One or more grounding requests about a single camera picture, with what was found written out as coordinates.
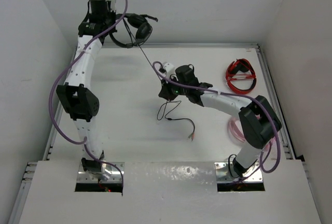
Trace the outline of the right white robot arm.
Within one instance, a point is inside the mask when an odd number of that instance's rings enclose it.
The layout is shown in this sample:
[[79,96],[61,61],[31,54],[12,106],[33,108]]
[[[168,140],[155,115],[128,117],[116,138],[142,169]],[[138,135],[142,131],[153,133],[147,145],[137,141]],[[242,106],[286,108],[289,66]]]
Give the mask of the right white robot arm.
[[272,139],[279,139],[282,124],[264,96],[221,92],[212,84],[199,82],[192,65],[174,67],[168,62],[154,62],[156,65],[160,66],[154,69],[161,79],[160,98],[173,101],[185,96],[193,104],[219,110],[240,121],[246,141],[232,162],[237,176],[242,177],[254,165]]

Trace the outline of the black headset with cable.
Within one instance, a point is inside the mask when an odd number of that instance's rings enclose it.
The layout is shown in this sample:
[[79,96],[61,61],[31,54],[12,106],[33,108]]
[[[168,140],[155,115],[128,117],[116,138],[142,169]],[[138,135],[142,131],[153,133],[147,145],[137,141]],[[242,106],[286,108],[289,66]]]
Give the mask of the black headset with cable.
[[[158,22],[158,19],[149,15],[138,15],[135,13],[127,13],[124,18],[122,19],[123,24],[125,26],[125,29],[130,37],[130,42],[129,43],[123,43],[119,41],[113,33],[110,33],[110,39],[112,42],[120,47],[120,48],[134,48],[138,47],[142,54],[144,55],[145,59],[147,60],[148,64],[150,67],[153,67],[152,62],[144,52],[142,45],[145,44],[145,42],[150,38],[152,32],[153,32],[153,27],[151,24],[148,22],[147,19],[154,20],[155,22]],[[161,121],[163,118],[168,120],[168,121],[182,121],[186,120],[189,121],[193,127],[192,132],[189,134],[188,139],[193,141],[194,136],[195,136],[195,130],[196,130],[196,125],[193,120],[190,118],[170,118],[168,117],[169,113],[175,110],[179,105],[181,104],[182,101],[175,101],[174,99],[166,99],[165,103],[163,103],[158,112],[157,112],[157,121]]]

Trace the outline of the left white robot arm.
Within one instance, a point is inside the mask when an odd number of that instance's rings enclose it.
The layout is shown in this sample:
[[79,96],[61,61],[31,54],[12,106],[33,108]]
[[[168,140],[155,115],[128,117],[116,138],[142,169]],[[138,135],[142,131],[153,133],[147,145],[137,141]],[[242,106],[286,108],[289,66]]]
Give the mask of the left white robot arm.
[[110,6],[109,0],[88,1],[87,15],[78,27],[76,63],[71,67],[65,83],[56,89],[82,142],[83,170],[95,176],[103,174],[105,166],[100,162],[104,159],[104,151],[95,127],[100,102],[92,92],[91,77],[95,60],[107,36],[104,31],[116,20],[116,14]]

